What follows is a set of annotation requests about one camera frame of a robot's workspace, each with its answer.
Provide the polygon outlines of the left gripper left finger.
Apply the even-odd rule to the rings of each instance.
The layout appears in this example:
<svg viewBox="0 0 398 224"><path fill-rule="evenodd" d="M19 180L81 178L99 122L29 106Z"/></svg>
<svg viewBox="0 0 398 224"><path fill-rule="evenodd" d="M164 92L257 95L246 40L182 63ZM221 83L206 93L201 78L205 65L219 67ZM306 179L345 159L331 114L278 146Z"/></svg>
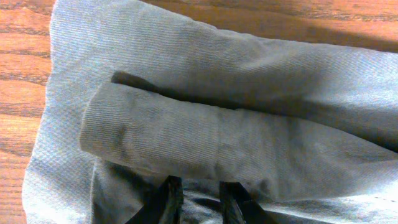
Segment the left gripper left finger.
<svg viewBox="0 0 398 224"><path fill-rule="evenodd" d="M182 180L170 175L126 224L180 224L182 205Z"/></svg>

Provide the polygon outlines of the grey shorts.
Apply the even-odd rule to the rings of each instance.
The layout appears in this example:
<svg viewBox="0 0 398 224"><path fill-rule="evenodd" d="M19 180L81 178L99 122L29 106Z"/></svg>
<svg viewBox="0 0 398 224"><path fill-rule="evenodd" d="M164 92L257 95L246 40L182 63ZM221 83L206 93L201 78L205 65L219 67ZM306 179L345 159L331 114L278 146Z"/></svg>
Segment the grey shorts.
<svg viewBox="0 0 398 224"><path fill-rule="evenodd" d="M397 222L397 54L142 1L57 1L50 40L28 223L124 223L170 175L184 223L221 223L221 181L279 223Z"/></svg>

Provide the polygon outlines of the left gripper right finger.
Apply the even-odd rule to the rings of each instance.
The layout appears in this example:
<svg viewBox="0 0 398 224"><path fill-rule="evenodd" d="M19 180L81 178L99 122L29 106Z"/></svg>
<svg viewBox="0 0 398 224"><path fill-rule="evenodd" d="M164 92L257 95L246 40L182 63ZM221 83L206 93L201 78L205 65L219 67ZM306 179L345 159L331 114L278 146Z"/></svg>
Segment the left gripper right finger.
<svg viewBox="0 0 398 224"><path fill-rule="evenodd" d="M220 182L223 224L277 224L239 182Z"/></svg>

